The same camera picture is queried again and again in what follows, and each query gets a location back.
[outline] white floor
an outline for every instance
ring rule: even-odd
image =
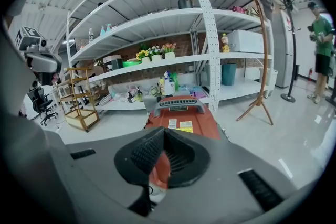
[[[231,142],[276,166],[300,188],[323,172],[336,138],[334,107],[324,99],[319,105],[314,104],[307,98],[312,90],[314,83],[299,79],[292,92],[296,102],[289,103],[280,97],[281,93],[288,92],[288,88],[275,88],[265,99],[274,126],[268,123],[262,107],[253,108],[236,122],[256,95],[221,101],[215,117]],[[59,114],[58,119],[43,127],[59,133],[65,144],[135,132],[144,127],[147,119],[145,110],[105,111],[100,114],[101,121],[86,133],[69,126],[64,122],[62,112]]]

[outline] green shirt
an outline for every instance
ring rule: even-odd
[[[325,37],[326,35],[332,33],[332,27],[331,27],[330,22],[328,22],[328,20],[321,15],[318,20],[315,20],[313,22],[313,28],[314,28],[316,37],[319,37],[319,36]],[[329,41],[329,42],[321,43],[317,38],[316,43],[317,43],[316,53],[330,57],[331,50],[332,50],[332,42]]]

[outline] teal trash can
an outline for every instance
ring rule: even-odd
[[[225,63],[222,65],[222,84],[232,86],[235,83],[236,63]]]

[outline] white label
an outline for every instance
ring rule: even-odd
[[[168,128],[176,129],[177,128],[177,119],[170,119],[168,123]]]
[[[180,122],[180,128],[192,128],[193,122],[191,121],[181,121]]]

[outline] wooden coat rack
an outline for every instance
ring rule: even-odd
[[[264,70],[262,72],[263,79],[261,81],[261,88],[260,88],[260,92],[259,92],[259,95],[258,95],[257,99],[249,105],[249,108],[237,119],[237,121],[241,120],[255,106],[262,105],[262,107],[265,109],[266,114],[269,118],[270,124],[273,125],[272,118],[271,118],[271,116],[270,116],[270,114],[269,114],[269,112],[268,112],[268,110],[267,110],[267,108],[266,108],[266,106],[263,102],[264,89],[265,89],[265,84],[266,84],[266,72],[267,72],[267,65],[268,65],[268,44],[267,44],[267,37],[266,37],[266,30],[265,30],[265,21],[264,21],[264,15],[262,13],[259,0],[254,0],[254,2],[256,3],[258,13],[259,13],[259,16],[260,16],[262,39],[264,41]]]

